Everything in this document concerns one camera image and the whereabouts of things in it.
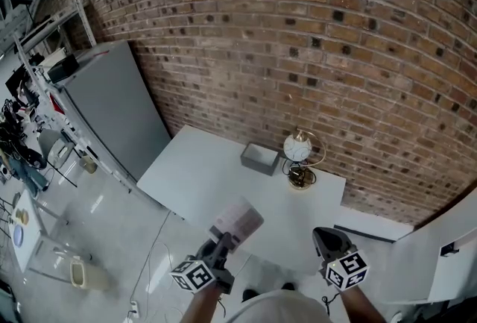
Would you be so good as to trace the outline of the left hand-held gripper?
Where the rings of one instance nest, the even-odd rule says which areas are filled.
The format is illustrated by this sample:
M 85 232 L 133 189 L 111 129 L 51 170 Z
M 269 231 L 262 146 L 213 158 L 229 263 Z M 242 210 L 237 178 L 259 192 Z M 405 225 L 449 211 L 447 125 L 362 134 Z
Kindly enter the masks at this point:
M 217 245 L 214 241 L 207 240 L 198 249 L 196 260 L 184 260 L 170 271 L 172 280 L 180 289 L 194 294 L 211 284 L 218 286 L 224 294 L 230 294 L 235 278 L 227 269 L 211 269 L 206 264 L 215 262 L 216 259 L 226 260 L 230 246 L 230 233 L 224 233 Z

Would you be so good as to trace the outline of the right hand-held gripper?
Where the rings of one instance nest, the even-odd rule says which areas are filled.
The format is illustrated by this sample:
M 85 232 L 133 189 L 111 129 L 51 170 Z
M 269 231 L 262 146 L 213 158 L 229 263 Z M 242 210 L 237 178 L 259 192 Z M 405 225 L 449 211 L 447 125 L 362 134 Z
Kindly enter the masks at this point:
M 334 228 L 316 227 L 312 231 L 316 251 L 322 258 L 331 255 L 344 255 L 342 258 L 324 263 L 324 279 L 339 292 L 346 291 L 362 283 L 370 266 L 363 250 L 353 251 L 353 244 L 348 236 Z

